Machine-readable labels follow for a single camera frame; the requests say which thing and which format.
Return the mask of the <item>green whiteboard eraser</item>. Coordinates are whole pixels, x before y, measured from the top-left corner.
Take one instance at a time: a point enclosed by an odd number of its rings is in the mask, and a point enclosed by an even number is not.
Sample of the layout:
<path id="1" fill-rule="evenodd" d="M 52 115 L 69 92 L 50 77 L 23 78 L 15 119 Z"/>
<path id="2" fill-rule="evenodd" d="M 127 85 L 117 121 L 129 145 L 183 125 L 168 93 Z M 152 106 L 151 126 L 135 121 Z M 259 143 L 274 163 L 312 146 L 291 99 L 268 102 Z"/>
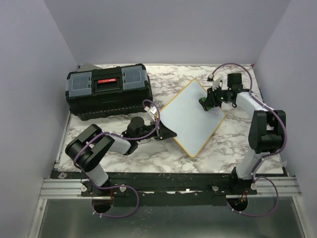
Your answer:
<path id="1" fill-rule="evenodd" d="M 204 111 L 209 111 L 211 109 L 209 102 L 206 101 L 206 97 L 199 99 L 200 105 L 203 107 Z"/>

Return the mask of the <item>yellow framed whiteboard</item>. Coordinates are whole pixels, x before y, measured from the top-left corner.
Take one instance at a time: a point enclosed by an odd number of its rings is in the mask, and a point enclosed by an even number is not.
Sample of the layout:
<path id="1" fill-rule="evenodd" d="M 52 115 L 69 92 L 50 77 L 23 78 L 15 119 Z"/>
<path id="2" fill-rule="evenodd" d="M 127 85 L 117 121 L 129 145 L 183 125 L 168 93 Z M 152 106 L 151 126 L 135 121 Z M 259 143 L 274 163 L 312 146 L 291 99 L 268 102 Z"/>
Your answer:
<path id="1" fill-rule="evenodd" d="M 207 90 L 197 80 L 191 80 L 160 110 L 160 121 L 177 134 L 174 140 L 195 158 L 206 145 L 226 115 L 221 108 L 204 111 L 199 99 Z"/>

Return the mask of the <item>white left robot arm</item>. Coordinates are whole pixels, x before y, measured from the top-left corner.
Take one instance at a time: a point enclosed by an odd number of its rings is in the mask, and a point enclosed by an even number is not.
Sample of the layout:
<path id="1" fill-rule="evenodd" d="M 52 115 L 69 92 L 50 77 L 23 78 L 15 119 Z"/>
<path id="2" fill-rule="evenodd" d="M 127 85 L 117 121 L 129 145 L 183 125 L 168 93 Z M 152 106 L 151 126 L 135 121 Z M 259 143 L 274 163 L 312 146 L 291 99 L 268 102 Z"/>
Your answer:
<path id="1" fill-rule="evenodd" d="M 66 146 L 65 153 L 93 183 L 93 191 L 104 196 L 109 192 L 110 184 L 100 161 L 107 152 L 130 155 L 141 140 L 165 140 L 176 136 L 176 132 L 159 120 L 145 125 L 143 118 L 133 117 L 121 135 L 103 132 L 96 124 L 90 125 Z"/>

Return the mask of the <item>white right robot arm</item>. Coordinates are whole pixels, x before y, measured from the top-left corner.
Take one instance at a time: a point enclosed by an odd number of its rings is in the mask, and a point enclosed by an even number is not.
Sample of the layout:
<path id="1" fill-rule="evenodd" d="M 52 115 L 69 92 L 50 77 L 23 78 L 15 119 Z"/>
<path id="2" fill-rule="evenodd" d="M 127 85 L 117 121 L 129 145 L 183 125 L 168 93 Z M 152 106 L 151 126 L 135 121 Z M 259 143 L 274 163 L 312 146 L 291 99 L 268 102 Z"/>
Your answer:
<path id="1" fill-rule="evenodd" d="M 207 89 L 207 95 L 199 99 L 205 111 L 221 107 L 222 103 L 239 106 L 251 118 L 248 135 L 250 150 L 242 162 L 234 169 L 235 178 L 228 181 L 228 189 L 233 194 L 239 194 L 246 188 L 244 180 L 254 178 L 264 159 L 276 155 L 286 143 L 286 113 L 274 110 L 259 101 L 250 89 L 244 88 L 241 73 L 227 75 L 227 89 L 222 89 L 222 80 L 215 79 L 213 74 L 207 81 L 212 86 Z"/>

